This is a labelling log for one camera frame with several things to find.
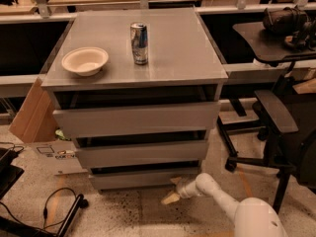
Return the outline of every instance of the chair seat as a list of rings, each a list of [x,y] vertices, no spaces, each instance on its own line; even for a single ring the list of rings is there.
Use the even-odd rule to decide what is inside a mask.
[[[297,166],[301,160],[302,141],[316,129],[316,94],[284,96],[281,100],[293,116],[299,130],[285,134],[281,139],[280,148],[288,162]]]

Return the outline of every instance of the robotic arm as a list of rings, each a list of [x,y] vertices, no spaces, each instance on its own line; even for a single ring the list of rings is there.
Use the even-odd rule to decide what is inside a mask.
[[[224,192],[207,173],[195,179],[172,180],[176,190],[162,199],[163,204],[180,198],[212,197],[235,225],[235,237],[288,237],[273,208],[265,201],[248,197],[241,202]]]

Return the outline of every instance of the gray countertop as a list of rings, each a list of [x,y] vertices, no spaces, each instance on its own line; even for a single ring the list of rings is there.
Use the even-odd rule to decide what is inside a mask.
[[[146,65],[133,62],[130,24],[148,29]],[[109,61],[98,74],[81,77],[61,59],[85,46],[104,49]],[[53,91],[222,83],[226,72],[193,8],[79,13],[42,86]]]

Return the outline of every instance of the chair caster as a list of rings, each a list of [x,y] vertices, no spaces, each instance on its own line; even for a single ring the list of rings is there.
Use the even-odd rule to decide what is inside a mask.
[[[257,134],[257,138],[261,141],[265,141],[267,140],[269,135],[269,130],[267,128],[260,128],[258,134]]]
[[[228,170],[229,172],[234,172],[237,167],[237,163],[231,162],[227,159],[226,164],[225,164],[225,169]]]

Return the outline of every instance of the silver can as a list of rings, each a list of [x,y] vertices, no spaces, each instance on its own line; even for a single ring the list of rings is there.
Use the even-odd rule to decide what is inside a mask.
[[[148,62],[148,36],[144,23],[135,22],[130,25],[131,50],[136,64]]]

